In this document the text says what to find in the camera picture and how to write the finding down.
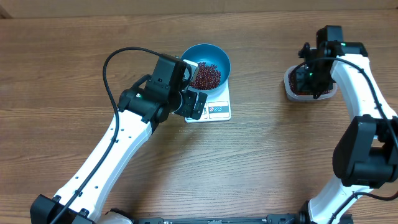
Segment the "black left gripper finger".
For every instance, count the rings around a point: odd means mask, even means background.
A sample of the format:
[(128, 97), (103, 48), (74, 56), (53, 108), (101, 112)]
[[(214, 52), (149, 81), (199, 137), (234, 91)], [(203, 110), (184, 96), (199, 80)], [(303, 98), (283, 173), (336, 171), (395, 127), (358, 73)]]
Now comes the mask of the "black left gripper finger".
[(203, 109), (205, 107), (207, 96), (208, 95), (206, 93), (199, 92), (195, 106), (192, 111), (192, 115), (191, 115), (192, 119), (199, 120), (201, 118)]
[(181, 105), (174, 113), (180, 116), (198, 116), (199, 112), (195, 108), (197, 96), (198, 93), (194, 91), (181, 92)]

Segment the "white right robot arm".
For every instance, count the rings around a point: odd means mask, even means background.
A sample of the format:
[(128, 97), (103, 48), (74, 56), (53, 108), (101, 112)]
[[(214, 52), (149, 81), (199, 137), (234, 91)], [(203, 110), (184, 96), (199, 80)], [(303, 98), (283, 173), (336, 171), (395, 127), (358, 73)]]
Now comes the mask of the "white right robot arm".
[(299, 65), (284, 77), (287, 98), (312, 101), (339, 90), (351, 119), (333, 152), (333, 176), (296, 214), (269, 214), (265, 223), (352, 223), (348, 209), (359, 198), (397, 179), (397, 113), (372, 76), (368, 52), (347, 42), (341, 26), (317, 31), (317, 44), (304, 44)]

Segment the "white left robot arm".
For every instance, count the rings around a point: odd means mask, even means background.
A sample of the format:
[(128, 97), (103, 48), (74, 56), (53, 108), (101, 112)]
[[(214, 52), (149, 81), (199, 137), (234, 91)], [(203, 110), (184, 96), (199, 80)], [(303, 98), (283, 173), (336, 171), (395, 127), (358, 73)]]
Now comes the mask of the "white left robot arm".
[(123, 211), (101, 212), (108, 195), (137, 150), (170, 113), (199, 119), (207, 95), (133, 86), (124, 90), (111, 124), (77, 173), (53, 196), (39, 195), (32, 223), (133, 223)]

